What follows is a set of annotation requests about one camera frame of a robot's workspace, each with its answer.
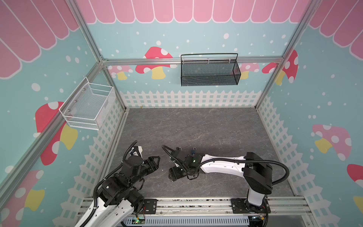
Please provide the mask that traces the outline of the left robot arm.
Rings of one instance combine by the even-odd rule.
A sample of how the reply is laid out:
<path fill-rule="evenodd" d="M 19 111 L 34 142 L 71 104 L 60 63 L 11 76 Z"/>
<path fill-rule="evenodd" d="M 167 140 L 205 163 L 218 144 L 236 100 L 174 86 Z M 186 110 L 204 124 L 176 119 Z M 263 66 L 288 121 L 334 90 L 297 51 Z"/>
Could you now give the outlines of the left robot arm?
<path fill-rule="evenodd" d="M 159 168 L 160 157 L 142 156 L 142 147 L 134 141 L 125 151 L 122 162 L 93 190 L 93 203 L 76 223 L 76 227 L 117 227 L 131 214 L 145 209 L 144 196 L 135 184 Z"/>

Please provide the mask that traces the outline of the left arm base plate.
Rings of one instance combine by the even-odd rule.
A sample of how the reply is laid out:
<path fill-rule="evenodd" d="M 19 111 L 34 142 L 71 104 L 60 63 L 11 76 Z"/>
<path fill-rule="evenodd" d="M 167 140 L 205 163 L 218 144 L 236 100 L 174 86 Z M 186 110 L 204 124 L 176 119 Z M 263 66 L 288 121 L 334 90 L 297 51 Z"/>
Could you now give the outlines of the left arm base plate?
<path fill-rule="evenodd" d="M 137 214 L 145 215 L 145 214 L 156 214 L 157 209 L 157 199 L 145 199 L 141 205 L 141 208 L 138 210 Z"/>

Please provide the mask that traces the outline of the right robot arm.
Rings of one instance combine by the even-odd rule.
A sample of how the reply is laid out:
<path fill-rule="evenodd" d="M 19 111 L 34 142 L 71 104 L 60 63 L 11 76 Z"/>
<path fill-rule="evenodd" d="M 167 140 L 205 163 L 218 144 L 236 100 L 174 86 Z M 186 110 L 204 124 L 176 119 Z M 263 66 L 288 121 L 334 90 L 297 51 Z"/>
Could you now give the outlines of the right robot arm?
<path fill-rule="evenodd" d="M 285 164 L 263 160 L 253 152 L 231 158 L 197 153 L 196 149 L 185 153 L 181 148 L 172 149 L 166 145 L 162 149 L 175 163 L 168 174 L 173 182 L 184 177 L 194 180 L 201 173 L 222 173 L 244 178 L 249 186 L 247 198 L 242 200 L 242 205 L 237 205 L 236 201 L 232 205 L 247 213 L 268 213 L 267 196 L 272 194 L 274 185 L 285 181 L 290 174 Z"/>

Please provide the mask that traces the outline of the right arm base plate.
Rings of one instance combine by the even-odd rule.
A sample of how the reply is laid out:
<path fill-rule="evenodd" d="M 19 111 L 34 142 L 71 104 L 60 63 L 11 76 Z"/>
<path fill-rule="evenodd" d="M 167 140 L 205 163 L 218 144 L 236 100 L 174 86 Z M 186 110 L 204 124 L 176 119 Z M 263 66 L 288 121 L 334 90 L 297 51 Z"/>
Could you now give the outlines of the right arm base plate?
<path fill-rule="evenodd" d="M 271 210 L 267 198 L 264 198 L 261 206 L 249 204 L 247 199 L 231 199 L 233 214 L 270 214 Z"/>

